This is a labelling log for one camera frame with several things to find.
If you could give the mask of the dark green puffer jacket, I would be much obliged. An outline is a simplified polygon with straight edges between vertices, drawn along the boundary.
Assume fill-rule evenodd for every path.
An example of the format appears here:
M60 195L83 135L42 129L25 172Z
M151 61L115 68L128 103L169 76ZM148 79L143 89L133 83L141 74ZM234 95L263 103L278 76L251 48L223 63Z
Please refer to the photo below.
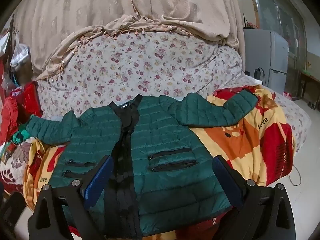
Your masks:
M90 108L61 121L32 116L26 130L47 145L66 144L52 187L81 178L109 155L114 168L89 213L106 238L137 239L218 216L231 207L213 158L195 128L237 124L257 104L242 90L216 106L196 93L183 100L142 96Z

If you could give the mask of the red white floral blanket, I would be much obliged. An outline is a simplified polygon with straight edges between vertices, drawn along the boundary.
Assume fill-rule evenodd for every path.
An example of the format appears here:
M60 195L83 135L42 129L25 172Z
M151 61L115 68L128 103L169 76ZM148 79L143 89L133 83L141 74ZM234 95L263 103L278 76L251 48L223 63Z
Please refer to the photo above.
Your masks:
M7 142L1 152L1 183L8 194L23 193L23 180L29 160L29 150L34 138L21 144Z

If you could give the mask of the orange red yellow blanket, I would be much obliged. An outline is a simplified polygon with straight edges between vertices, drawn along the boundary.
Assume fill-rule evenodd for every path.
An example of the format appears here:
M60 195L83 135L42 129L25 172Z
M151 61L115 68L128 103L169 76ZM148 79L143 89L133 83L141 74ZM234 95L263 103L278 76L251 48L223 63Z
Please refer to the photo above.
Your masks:
M275 101L276 96L260 86L221 89L204 99L222 106L242 90L254 94L258 101L237 124L195 128L193 132L212 158L222 156L245 179L266 186L291 172L295 140L283 109ZM23 182L23 194L31 209L35 207L41 187L49 184L65 148L66 144L47 145L34 138Z

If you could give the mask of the bright green garment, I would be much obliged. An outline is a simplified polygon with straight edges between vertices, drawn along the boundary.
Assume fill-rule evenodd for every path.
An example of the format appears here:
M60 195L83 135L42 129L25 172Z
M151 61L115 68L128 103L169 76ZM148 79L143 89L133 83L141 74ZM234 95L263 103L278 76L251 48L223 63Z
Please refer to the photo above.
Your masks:
M31 137L31 135L26 130L26 126L27 124L20 125L18 130L12 135L11 142L13 144L19 145Z

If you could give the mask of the red padded garment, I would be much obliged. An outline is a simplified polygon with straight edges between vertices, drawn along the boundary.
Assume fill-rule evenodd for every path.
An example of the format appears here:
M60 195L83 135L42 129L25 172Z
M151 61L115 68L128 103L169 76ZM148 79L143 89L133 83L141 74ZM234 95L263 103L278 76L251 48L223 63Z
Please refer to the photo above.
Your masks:
M1 111L1 144L8 142L18 128L27 123L32 115L38 117L43 115L36 81L12 90L4 100Z

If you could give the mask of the dark wooden side table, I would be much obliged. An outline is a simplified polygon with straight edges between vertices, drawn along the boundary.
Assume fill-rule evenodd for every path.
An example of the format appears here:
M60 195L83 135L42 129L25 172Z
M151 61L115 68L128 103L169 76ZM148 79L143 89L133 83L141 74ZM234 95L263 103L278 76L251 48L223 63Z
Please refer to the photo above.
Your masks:
M319 109L319 79L312 76L308 71L303 70L299 76L299 98L304 99L306 92L310 94L310 97L313 96L315 99L309 101L308 106L313 110Z

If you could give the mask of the black power adapter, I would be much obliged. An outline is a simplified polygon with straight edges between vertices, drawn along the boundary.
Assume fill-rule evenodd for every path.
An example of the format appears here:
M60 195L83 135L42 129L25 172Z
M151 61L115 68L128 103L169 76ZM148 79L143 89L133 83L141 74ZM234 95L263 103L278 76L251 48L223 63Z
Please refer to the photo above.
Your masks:
M254 70L254 75L253 77L256 79L256 80L260 80L261 78L261 72L260 72L260 68L257 68Z

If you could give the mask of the floral quilt pile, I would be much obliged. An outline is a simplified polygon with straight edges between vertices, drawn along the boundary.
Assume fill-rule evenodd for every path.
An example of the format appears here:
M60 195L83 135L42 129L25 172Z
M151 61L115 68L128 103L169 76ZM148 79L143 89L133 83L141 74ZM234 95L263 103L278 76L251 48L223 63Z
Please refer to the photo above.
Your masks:
M253 86L229 46L176 33L99 36L81 46L56 76L38 81L45 118L124 103L137 94L181 99L222 88Z

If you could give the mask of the grey refrigerator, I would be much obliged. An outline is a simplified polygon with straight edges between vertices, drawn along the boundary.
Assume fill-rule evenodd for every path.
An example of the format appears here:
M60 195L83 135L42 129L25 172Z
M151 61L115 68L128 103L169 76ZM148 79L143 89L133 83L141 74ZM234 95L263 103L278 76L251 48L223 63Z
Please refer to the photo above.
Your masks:
M282 94L287 78L289 45L275 31L244 29L246 70L251 77L260 68L262 85Z

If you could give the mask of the beige tasselled bed cover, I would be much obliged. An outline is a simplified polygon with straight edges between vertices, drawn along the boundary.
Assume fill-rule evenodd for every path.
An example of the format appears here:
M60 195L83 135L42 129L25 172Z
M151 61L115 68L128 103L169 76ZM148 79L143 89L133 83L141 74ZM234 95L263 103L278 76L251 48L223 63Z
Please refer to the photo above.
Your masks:
M14 15L39 79L62 72L81 44L100 35L174 31L245 56L237 0L22 0Z

